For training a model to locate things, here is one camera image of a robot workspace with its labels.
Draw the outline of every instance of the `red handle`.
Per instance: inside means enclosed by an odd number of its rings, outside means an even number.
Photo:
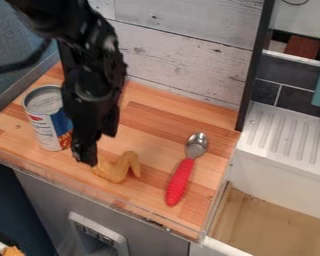
[[[166,202],[169,206],[176,205],[183,196],[193,164],[193,159],[186,158],[181,161],[178,169],[174,173],[166,193]]]

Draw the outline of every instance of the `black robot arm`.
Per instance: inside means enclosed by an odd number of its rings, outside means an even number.
[[[96,141],[114,137],[126,64],[115,29],[86,0],[6,0],[33,32],[54,38],[64,68],[62,97],[77,161],[97,164]]]

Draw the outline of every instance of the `wooden countertop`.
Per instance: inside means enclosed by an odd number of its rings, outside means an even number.
[[[60,85],[62,80],[58,63],[32,87]],[[21,107],[24,94],[0,113],[3,163],[197,238],[239,137],[234,131],[235,111],[128,83],[118,135],[115,139],[103,137],[98,143],[99,154],[114,160],[127,150],[135,151],[142,164],[142,177],[129,174],[123,183],[113,184],[77,163],[70,149],[49,152],[39,147]],[[166,184],[185,156],[186,139],[194,132],[208,135],[208,153],[197,159],[184,199],[177,206],[168,207],[164,201]]]

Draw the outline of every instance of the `white plank wall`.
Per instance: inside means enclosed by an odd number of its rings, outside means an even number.
[[[251,50],[263,0],[115,0],[116,20]]]
[[[262,2],[90,0],[116,28],[132,80],[233,109]]]
[[[112,22],[132,76],[239,105],[250,51]]]

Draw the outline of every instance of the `cabinet door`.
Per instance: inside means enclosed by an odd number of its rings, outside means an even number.
[[[202,246],[191,244],[189,256],[252,256],[230,245],[205,237]]]
[[[68,220],[71,211],[123,235],[130,256],[187,256],[189,242],[154,226],[66,191],[63,187],[16,172],[60,256],[83,256]]]

